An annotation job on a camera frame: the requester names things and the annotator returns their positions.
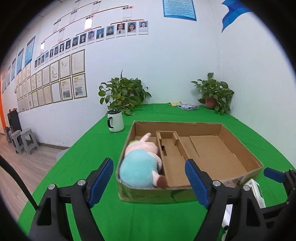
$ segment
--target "blue gripper pad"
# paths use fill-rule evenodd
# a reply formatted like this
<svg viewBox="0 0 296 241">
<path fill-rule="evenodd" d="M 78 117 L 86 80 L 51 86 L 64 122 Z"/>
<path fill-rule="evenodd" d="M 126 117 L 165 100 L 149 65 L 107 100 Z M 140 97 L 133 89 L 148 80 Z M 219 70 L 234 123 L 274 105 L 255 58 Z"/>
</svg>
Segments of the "blue gripper pad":
<svg viewBox="0 0 296 241">
<path fill-rule="evenodd" d="M 264 176 L 265 177 L 268 177 L 278 183 L 283 183 L 286 181 L 286 177 L 284 175 L 284 173 L 282 172 L 279 172 L 277 170 L 274 170 L 274 169 L 271 169 L 269 167 L 265 168 L 264 169 L 264 172 L 263 172 Z"/>
<path fill-rule="evenodd" d="M 210 205 L 208 190 L 195 170 L 193 164 L 190 163 L 189 160 L 185 162 L 185 173 L 199 204 L 208 209 Z"/>
<path fill-rule="evenodd" d="M 90 208 L 99 203 L 103 192 L 113 173 L 114 163 L 111 158 L 105 158 L 100 167 L 87 177 L 86 201 Z"/>
</svg>

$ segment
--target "black cabinet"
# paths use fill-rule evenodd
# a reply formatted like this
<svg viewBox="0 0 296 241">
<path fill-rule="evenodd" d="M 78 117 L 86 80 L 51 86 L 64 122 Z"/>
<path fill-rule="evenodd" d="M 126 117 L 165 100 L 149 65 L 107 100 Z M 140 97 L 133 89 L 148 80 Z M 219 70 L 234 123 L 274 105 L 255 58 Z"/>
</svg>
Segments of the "black cabinet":
<svg viewBox="0 0 296 241">
<path fill-rule="evenodd" d="M 20 126 L 20 120 L 18 118 L 18 112 L 16 110 L 8 113 L 7 117 L 8 117 L 10 129 L 12 133 L 14 133 L 17 130 L 22 131 L 22 127 Z"/>
</svg>

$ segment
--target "black mug lid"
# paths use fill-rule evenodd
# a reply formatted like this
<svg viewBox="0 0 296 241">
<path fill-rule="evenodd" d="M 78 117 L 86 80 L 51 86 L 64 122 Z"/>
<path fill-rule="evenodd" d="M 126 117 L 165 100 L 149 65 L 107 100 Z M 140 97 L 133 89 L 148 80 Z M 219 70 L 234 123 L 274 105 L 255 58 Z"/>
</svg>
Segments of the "black mug lid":
<svg viewBox="0 0 296 241">
<path fill-rule="evenodd" d="M 118 114 L 118 113 L 120 113 L 120 112 L 121 112 L 120 110 L 109 110 L 109 111 L 107 112 L 107 114 L 114 115 L 114 114 Z"/>
</svg>

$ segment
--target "plush pig ear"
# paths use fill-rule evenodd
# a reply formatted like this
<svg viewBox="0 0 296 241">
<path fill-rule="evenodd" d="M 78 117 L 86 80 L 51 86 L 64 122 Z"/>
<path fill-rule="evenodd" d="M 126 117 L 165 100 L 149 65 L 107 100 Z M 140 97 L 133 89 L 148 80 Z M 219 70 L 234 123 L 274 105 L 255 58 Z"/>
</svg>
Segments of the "plush pig ear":
<svg viewBox="0 0 296 241">
<path fill-rule="evenodd" d="M 148 139 L 149 139 L 150 136 L 151 136 L 151 133 L 148 132 L 148 133 L 146 133 L 146 134 L 141 138 L 140 141 L 146 142 L 146 141 L 148 141 Z"/>
</svg>

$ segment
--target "mug handle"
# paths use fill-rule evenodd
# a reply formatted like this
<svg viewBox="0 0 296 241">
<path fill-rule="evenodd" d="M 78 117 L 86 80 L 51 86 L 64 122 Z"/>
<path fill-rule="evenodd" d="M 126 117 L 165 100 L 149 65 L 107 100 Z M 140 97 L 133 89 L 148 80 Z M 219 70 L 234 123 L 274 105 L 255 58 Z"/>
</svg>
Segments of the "mug handle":
<svg viewBox="0 0 296 241">
<path fill-rule="evenodd" d="M 109 127 L 109 128 L 114 128 L 113 126 L 110 125 L 110 120 L 111 120 L 112 118 L 113 118 L 112 116 L 109 117 L 109 118 L 108 118 L 108 121 L 107 121 L 107 124 L 108 124 L 108 127 Z"/>
</svg>

